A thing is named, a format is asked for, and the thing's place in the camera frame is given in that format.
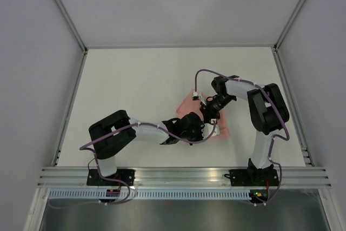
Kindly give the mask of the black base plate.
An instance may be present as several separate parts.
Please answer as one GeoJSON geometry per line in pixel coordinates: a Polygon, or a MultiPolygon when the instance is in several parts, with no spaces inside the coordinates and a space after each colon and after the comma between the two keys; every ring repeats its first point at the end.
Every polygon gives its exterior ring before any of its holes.
{"type": "Polygon", "coordinates": [[[275,187],[279,184],[275,169],[230,169],[224,177],[230,180],[232,187],[275,187]]]}
{"type": "Polygon", "coordinates": [[[97,169],[90,169],[86,180],[87,186],[123,186],[126,183],[132,186],[135,180],[135,170],[133,169],[118,169],[113,175],[101,177],[97,169]]]}

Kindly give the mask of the aluminium frame post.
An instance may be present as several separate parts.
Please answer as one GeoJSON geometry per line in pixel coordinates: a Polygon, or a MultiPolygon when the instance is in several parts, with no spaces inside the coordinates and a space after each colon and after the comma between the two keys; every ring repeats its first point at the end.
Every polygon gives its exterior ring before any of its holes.
{"type": "Polygon", "coordinates": [[[294,25],[295,21],[297,20],[299,14],[303,10],[304,6],[306,5],[307,1],[308,0],[298,0],[298,2],[296,3],[292,13],[290,14],[285,26],[283,27],[283,29],[280,33],[277,41],[272,46],[272,50],[274,52],[278,52],[279,48],[281,47],[284,40],[286,39],[290,29],[292,28],[292,26],[294,25]]]}
{"type": "Polygon", "coordinates": [[[88,51],[88,48],[86,47],[86,45],[84,44],[74,22],[72,21],[64,3],[62,2],[62,0],[52,0],[54,5],[56,6],[58,12],[60,13],[60,15],[62,16],[68,30],[70,31],[73,39],[75,40],[75,42],[77,43],[77,45],[79,46],[79,48],[81,49],[82,53],[86,53],[88,51]]]}

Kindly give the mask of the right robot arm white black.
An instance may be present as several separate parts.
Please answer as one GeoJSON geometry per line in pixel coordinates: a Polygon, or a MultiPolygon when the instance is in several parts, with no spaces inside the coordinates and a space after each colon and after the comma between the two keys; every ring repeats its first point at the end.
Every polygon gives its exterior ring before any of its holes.
{"type": "Polygon", "coordinates": [[[261,87],[235,76],[217,76],[211,85],[216,94],[200,102],[205,123],[215,123],[226,105],[241,98],[248,103],[251,123],[256,129],[254,151],[247,168],[231,169],[225,177],[233,187],[277,186],[280,181],[271,158],[274,141],[277,137],[285,141],[290,138],[285,126],[289,112],[278,85],[261,87]]]}

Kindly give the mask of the aluminium mounting rail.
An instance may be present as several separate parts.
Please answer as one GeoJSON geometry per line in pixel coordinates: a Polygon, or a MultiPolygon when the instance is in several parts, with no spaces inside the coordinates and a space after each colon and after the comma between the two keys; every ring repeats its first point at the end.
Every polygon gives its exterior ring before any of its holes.
{"type": "MultiPolygon", "coordinates": [[[[303,167],[283,167],[277,171],[276,181],[282,189],[329,189],[328,173],[316,167],[306,148],[302,149],[303,167]]],[[[37,181],[38,187],[85,188],[91,167],[44,167],[37,181]]],[[[245,167],[131,167],[133,184],[144,189],[174,188],[249,188],[250,182],[239,180],[245,167]]]]}

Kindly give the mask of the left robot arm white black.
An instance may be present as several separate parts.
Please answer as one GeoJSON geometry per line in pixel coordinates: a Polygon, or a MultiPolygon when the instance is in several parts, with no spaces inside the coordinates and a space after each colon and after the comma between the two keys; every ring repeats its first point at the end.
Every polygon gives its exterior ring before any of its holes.
{"type": "Polygon", "coordinates": [[[107,186],[117,182],[115,156],[132,141],[171,145],[184,140],[192,144],[204,139],[203,128],[203,121],[194,112],[153,124],[140,122],[119,110],[89,127],[99,179],[107,186]]]}

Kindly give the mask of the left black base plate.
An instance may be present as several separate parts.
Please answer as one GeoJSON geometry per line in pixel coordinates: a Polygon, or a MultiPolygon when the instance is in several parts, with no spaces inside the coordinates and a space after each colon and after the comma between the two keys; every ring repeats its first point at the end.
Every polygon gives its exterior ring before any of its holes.
{"type": "Polygon", "coordinates": [[[86,180],[87,186],[123,186],[126,183],[132,186],[135,180],[135,170],[133,169],[118,169],[113,175],[101,177],[97,169],[90,169],[86,180]]]}

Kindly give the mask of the left aluminium frame post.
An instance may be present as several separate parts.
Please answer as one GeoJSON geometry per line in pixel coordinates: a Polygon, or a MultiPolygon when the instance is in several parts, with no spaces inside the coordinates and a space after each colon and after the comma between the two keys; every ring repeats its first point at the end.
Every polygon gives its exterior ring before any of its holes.
{"type": "Polygon", "coordinates": [[[79,46],[79,48],[81,49],[82,53],[86,53],[88,51],[88,48],[86,47],[86,45],[84,44],[74,22],[72,21],[64,3],[62,2],[62,0],[52,0],[54,5],[56,6],[58,12],[60,13],[60,15],[62,16],[68,30],[70,31],[73,39],[75,40],[75,42],[77,43],[77,45],[79,46]]]}

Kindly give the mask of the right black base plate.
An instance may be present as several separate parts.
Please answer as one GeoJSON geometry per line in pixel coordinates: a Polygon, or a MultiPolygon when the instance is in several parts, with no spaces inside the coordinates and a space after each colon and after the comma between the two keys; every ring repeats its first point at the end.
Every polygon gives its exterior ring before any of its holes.
{"type": "Polygon", "coordinates": [[[230,169],[224,177],[230,180],[232,187],[275,187],[279,184],[275,169],[230,169]]]}

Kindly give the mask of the right aluminium frame post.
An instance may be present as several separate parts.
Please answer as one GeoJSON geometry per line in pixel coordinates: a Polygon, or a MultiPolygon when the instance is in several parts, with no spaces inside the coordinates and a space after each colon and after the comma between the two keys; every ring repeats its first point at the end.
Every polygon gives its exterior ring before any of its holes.
{"type": "Polygon", "coordinates": [[[280,33],[277,41],[272,46],[272,50],[274,52],[278,52],[279,48],[281,47],[284,40],[286,39],[290,29],[292,28],[292,26],[294,25],[295,21],[297,20],[299,14],[303,10],[304,6],[306,5],[307,1],[308,0],[298,0],[298,2],[296,3],[292,13],[290,14],[285,26],[283,27],[283,29],[280,33]]]}

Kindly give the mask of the pink cloth napkin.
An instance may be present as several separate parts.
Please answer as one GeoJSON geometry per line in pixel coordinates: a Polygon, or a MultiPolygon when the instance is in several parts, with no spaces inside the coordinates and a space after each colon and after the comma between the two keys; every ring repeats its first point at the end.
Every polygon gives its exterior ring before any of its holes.
{"type": "MultiPolygon", "coordinates": [[[[192,95],[194,93],[194,88],[190,90],[190,92],[187,94],[185,99],[182,101],[180,106],[176,110],[176,115],[178,118],[182,118],[183,116],[189,114],[190,112],[196,113],[201,119],[203,119],[203,115],[200,112],[200,104],[199,101],[193,101],[192,95]]],[[[224,111],[221,110],[220,112],[221,118],[217,120],[217,125],[219,126],[219,132],[220,134],[217,136],[212,137],[212,139],[226,139],[230,138],[229,128],[227,124],[227,120],[224,114],[224,111]]]]}

